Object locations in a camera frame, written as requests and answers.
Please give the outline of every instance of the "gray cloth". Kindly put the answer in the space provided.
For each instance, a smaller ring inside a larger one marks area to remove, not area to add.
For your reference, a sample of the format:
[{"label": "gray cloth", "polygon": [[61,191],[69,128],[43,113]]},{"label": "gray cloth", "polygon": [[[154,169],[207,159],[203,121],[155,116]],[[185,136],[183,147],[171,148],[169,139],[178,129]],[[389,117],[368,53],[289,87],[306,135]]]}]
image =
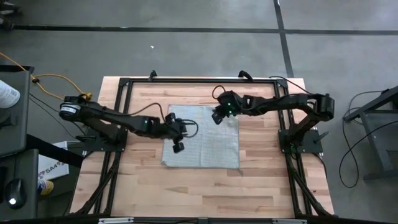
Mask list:
[{"label": "gray cloth", "polygon": [[[169,167],[239,168],[239,126],[236,117],[214,123],[211,115],[214,106],[170,105],[169,112],[177,118],[191,119],[198,123],[196,136],[184,138],[185,149],[175,154],[173,141],[166,139],[162,163]],[[196,131],[195,125],[187,125],[188,135]]]}]

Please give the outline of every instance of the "gray floor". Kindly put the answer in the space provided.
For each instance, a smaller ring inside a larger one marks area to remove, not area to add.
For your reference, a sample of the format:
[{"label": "gray floor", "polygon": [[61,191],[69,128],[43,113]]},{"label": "gray floor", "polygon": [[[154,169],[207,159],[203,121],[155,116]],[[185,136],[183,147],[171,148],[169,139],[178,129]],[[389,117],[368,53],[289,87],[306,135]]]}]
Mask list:
[{"label": "gray floor", "polygon": [[[136,27],[277,28],[272,0],[18,0],[23,24],[58,24]],[[287,29],[394,30],[398,29],[395,0],[280,0]],[[286,77],[278,34],[215,34],[156,32],[55,32],[18,31],[0,33],[0,51],[35,74],[60,73],[83,90],[98,96],[106,75],[159,75],[235,77],[240,70],[254,77]],[[328,183],[341,217],[398,222],[398,181],[365,184],[364,174],[378,170],[367,141],[355,154],[360,180],[346,189],[338,165],[347,150],[341,132],[341,117],[349,100],[362,91],[384,90],[398,84],[397,36],[287,35],[295,77],[305,79],[307,89],[330,93],[336,100],[335,119],[319,124],[330,134],[323,139]],[[0,59],[0,63],[9,63]],[[42,80],[52,92],[74,95],[63,80]],[[59,101],[36,87],[32,93],[53,107]],[[360,106],[377,95],[360,96]],[[76,128],[65,126],[74,134]],[[44,140],[72,140],[40,108],[31,105],[29,132]],[[363,136],[363,128],[347,125],[350,142]],[[349,157],[343,178],[350,184],[355,169]]]}]

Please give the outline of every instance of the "white bottle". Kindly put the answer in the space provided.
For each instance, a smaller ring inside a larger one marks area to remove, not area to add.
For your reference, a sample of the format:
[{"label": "white bottle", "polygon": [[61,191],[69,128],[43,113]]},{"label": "white bottle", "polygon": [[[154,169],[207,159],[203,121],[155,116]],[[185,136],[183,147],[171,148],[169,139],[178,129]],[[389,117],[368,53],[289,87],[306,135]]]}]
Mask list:
[{"label": "white bottle", "polygon": [[0,80],[0,108],[14,106],[20,97],[19,91]]}]

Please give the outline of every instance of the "wooden table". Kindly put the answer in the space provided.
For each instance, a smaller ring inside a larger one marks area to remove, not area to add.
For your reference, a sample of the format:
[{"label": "wooden table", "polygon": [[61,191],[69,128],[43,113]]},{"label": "wooden table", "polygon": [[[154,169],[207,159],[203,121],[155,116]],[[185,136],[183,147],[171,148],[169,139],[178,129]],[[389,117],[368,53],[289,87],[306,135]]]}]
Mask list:
[{"label": "wooden table", "polygon": [[[119,78],[104,77],[100,104],[114,107]],[[304,87],[301,78],[290,80]],[[215,86],[212,83],[135,83],[129,113],[154,102],[162,105],[165,114],[169,105],[215,105],[217,102],[211,97]],[[225,83],[223,86],[240,95],[274,96],[272,85]],[[302,92],[294,85],[289,85],[289,91]],[[296,123],[305,117],[302,111],[293,112]],[[156,106],[141,114],[160,116]],[[275,111],[256,117],[239,116],[239,155],[243,175],[238,170],[228,169],[168,168],[161,164],[163,140],[130,133],[119,167],[112,216],[294,217],[278,129]],[[95,152],[83,162],[71,212],[81,208],[97,187],[103,157],[103,152]],[[309,189],[326,210],[333,213],[321,162],[312,154],[303,154],[302,159]],[[104,192],[101,208],[105,207],[108,190]],[[298,195],[304,212],[300,190]]]}]

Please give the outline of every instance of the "aluminum frame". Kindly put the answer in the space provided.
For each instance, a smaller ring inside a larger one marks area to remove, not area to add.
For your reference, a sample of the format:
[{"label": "aluminum frame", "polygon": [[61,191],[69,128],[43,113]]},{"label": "aluminum frame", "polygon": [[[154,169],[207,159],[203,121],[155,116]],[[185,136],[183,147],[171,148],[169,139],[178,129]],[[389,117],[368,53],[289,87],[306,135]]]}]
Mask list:
[{"label": "aluminum frame", "polygon": [[[289,94],[286,80],[283,80],[283,79],[253,79],[251,77],[242,78],[243,77],[242,72],[239,74],[238,78],[234,78],[234,79],[232,79],[232,78],[154,78],[155,76],[157,76],[157,75],[156,75],[155,71],[153,71],[149,78],[120,78],[114,109],[116,111],[119,111],[122,92],[123,92],[123,89],[125,87],[127,87],[127,94],[126,94],[126,99],[124,102],[123,113],[128,112],[130,99],[131,99],[131,95],[132,95],[132,88],[134,86],[134,83],[241,83],[241,84],[245,84],[245,85],[260,83],[260,84],[273,85],[275,97],[277,97],[277,98],[280,97],[280,89],[282,89],[284,95]],[[287,110],[287,114],[289,117],[289,124],[291,125],[294,123],[294,117],[293,117],[292,110]],[[286,129],[283,111],[279,110],[278,115],[279,115],[280,129]],[[106,174],[109,173],[108,166],[109,166],[110,155],[111,155],[110,152],[105,152],[105,157],[104,157],[103,167],[101,170],[101,177],[100,177],[99,185],[107,184],[107,182],[105,182],[105,178],[106,178]],[[112,210],[112,206],[113,206],[114,191],[115,191],[115,187],[116,187],[116,179],[117,179],[117,173],[118,173],[118,169],[119,169],[120,158],[121,158],[121,153],[116,152],[115,159],[114,159],[114,164],[117,164],[115,167],[116,170],[115,170],[115,174],[112,176],[112,179],[111,179],[108,200],[106,203],[106,208],[104,209],[104,212],[103,212],[104,214],[108,214],[108,215],[111,214],[111,210]],[[285,153],[285,159],[286,159],[287,166],[289,166],[288,164],[292,163],[291,155],[289,153]],[[303,162],[302,162],[301,155],[299,153],[296,154],[296,163],[297,163],[297,168],[298,168],[297,172],[298,172],[302,182],[306,185]],[[302,212],[299,207],[299,200],[297,197],[297,189],[295,187],[294,174],[293,174],[291,168],[294,169],[294,167],[287,167],[287,173],[288,173],[288,178],[289,178],[290,193],[292,196],[292,205],[293,205],[294,215],[295,215],[295,217],[297,217],[298,215],[301,215]],[[96,199],[95,207],[94,207],[94,213],[96,213],[96,214],[100,213],[102,196],[103,196],[103,193],[100,192],[99,197]],[[305,205],[305,214],[311,215],[312,214],[311,204],[310,204],[309,199],[305,195],[304,195],[304,205]]]}]

